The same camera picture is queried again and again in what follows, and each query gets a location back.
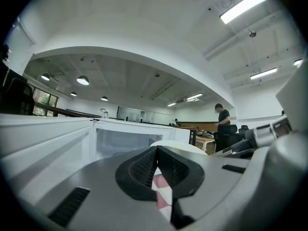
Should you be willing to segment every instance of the window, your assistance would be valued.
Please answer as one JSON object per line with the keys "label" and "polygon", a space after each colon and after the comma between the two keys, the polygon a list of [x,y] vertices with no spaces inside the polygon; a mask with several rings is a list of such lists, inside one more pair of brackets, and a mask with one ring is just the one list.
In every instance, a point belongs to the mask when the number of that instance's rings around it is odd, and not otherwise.
{"label": "window", "polygon": [[[46,105],[55,107],[57,105],[58,97],[51,95],[43,90],[31,86],[33,89],[33,99],[34,101]],[[39,107],[34,106],[33,114],[37,116],[54,116],[52,111],[48,111]]]}

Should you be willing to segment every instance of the black t-shirt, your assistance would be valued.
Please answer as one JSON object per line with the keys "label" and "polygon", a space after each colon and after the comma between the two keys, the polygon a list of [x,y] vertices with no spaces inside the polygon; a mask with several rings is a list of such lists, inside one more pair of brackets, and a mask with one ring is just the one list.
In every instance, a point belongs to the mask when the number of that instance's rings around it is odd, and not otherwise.
{"label": "black t-shirt", "polygon": [[228,116],[230,116],[229,111],[228,110],[224,110],[223,112],[221,112],[219,114],[219,118],[218,118],[218,122],[223,121],[224,119],[226,119]]}

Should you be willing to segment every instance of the smoke detector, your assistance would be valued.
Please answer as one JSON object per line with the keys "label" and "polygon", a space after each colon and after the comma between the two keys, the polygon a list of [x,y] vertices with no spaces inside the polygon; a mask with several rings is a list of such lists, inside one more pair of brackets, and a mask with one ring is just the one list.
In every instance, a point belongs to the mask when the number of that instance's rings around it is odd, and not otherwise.
{"label": "smoke detector", "polygon": [[254,38],[257,35],[255,31],[250,31],[249,32],[249,37]]}

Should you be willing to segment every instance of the black slot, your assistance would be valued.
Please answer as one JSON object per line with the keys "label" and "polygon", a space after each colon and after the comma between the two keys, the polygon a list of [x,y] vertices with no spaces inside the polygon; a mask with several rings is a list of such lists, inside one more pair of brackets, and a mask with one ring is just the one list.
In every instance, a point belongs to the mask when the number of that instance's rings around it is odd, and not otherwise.
{"label": "black slot", "polygon": [[90,190],[76,187],[72,192],[52,211],[49,218],[62,227],[66,227],[76,214]]}
{"label": "black slot", "polygon": [[221,168],[225,169],[225,170],[232,171],[232,172],[240,173],[240,174],[243,174],[245,172],[245,169],[246,169],[244,167],[237,167],[237,166],[233,166],[233,165],[229,165],[229,164],[225,164]]}

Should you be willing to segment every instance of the wooden panel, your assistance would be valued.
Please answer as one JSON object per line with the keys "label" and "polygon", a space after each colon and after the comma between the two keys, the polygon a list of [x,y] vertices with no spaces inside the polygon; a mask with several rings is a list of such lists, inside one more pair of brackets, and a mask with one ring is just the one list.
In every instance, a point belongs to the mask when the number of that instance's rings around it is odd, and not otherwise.
{"label": "wooden panel", "polygon": [[181,122],[178,121],[177,124],[181,127],[194,127],[197,128],[199,131],[211,131],[217,132],[217,127],[214,125],[216,122]]}

